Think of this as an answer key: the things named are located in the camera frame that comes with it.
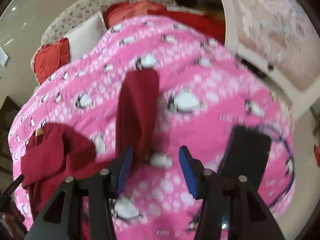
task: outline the screw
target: screw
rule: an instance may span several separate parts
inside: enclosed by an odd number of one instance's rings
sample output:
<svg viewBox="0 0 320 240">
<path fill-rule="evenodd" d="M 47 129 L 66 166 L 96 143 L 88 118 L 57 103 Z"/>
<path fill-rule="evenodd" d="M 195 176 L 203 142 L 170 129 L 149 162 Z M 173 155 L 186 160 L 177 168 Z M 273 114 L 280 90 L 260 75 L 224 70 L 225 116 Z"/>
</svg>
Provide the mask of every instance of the screw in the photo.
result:
<svg viewBox="0 0 320 240">
<path fill-rule="evenodd" d="M 212 175 L 212 173 L 213 173 L 213 171 L 210 170 L 210 169 L 204 169 L 203 170 L 203 174 L 206 175 L 206 176 L 210 176 L 210 175 Z"/>
<path fill-rule="evenodd" d="M 100 174 L 101 175 L 107 175 L 109 173 L 109 170 L 108 169 L 102 169 L 101 171 L 100 171 Z"/>
<path fill-rule="evenodd" d="M 239 181 L 241 181 L 241 182 L 247 182 L 247 180 L 248 180 L 248 178 L 247 178 L 246 176 L 244 176 L 244 175 L 240 175 L 240 176 L 239 176 Z"/>
<path fill-rule="evenodd" d="M 66 178 L 64 179 L 64 181 L 65 181 L 66 183 L 70 183 L 70 182 L 73 181 L 73 177 L 72 177 L 72 176 L 68 176 L 68 177 L 66 177 Z"/>
</svg>

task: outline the white pillow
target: white pillow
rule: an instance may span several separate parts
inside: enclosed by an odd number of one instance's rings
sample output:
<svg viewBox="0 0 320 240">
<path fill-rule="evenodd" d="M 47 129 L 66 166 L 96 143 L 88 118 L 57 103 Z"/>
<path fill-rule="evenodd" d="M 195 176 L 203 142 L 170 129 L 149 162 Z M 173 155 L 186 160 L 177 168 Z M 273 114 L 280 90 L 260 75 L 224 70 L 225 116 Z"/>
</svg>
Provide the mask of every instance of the white pillow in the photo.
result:
<svg viewBox="0 0 320 240">
<path fill-rule="evenodd" d="M 70 62 L 89 53 L 106 31 L 107 28 L 100 11 L 69 31 L 65 37 L 69 40 Z"/>
</svg>

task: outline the blue gripper pad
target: blue gripper pad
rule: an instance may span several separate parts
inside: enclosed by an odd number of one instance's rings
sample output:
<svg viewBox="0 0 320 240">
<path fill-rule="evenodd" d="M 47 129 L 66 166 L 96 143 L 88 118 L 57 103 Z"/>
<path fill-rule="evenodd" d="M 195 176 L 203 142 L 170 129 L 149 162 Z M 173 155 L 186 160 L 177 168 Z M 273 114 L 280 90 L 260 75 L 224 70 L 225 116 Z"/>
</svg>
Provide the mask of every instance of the blue gripper pad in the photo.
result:
<svg viewBox="0 0 320 240">
<path fill-rule="evenodd" d="M 125 147 L 121 155 L 114 159 L 109 166 L 111 184 L 119 196 L 124 191 L 133 159 L 132 147 Z"/>
<path fill-rule="evenodd" d="M 189 193 L 195 199 L 203 199 L 207 188 L 202 178 L 204 167 L 201 161 L 192 158 L 187 146 L 181 146 L 179 149 L 179 162 Z"/>
</svg>

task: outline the red cloth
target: red cloth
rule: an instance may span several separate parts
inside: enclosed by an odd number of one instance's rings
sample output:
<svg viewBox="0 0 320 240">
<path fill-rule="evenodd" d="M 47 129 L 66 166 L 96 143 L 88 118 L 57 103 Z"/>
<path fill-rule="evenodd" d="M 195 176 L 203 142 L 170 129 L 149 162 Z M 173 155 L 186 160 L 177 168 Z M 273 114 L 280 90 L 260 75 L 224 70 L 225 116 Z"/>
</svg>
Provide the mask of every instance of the red cloth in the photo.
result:
<svg viewBox="0 0 320 240">
<path fill-rule="evenodd" d="M 158 95 L 159 80 L 154 69 L 127 73 L 116 116 L 116 156 L 124 146 L 132 146 L 134 162 L 145 161 L 152 146 Z"/>
<path fill-rule="evenodd" d="M 33 69 L 42 84 L 58 68 L 69 63 L 69 40 L 62 38 L 54 44 L 46 44 L 37 52 Z"/>
<path fill-rule="evenodd" d="M 153 11 L 148 10 L 148 14 L 170 17 L 185 25 L 191 26 L 202 33 L 205 33 L 210 37 L 214 37 L 217 41 L 224 44 L 226 36 L 226 24 L 224 21 L 217 19 L 209 20 L 204 15 L 197 15 L 189 12 L 167 11 L 166 9 Z"/>
<path fill-rule="evenodd" d="M 73 128 L 56 123 L 44 125 L 44 135 L 33 134 L 21 158 L 22 182 L 35 218 L 67 176 L 92 176 L 108 162 L 96 163 L 95 146 Z"/>
<path fill-rule="evenodd" d="M 103 14 L 103 20 L 107 28 L 112 27 L 125 19 L 138 15 L 147 15 L 148 10 L 163 10 L 165 5 L 145 0 L 137 3 L 116 3 L 111 5 Z"/>
</svg>

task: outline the black phone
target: black phone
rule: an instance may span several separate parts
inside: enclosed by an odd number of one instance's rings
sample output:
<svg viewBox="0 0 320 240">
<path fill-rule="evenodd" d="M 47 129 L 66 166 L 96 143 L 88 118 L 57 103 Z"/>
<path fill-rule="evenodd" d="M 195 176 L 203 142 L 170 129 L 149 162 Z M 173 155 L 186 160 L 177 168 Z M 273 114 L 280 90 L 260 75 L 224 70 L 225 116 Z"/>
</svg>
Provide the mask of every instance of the black phone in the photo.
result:
<svg viewBox="0 0 320 240">
<path fill-rule="evenodd" d="M 258 190 L 267 166 L 271 138 L 257 130 L 236 125 L 221 161 L 218 174 L 248 180 Z"/>
</svg>

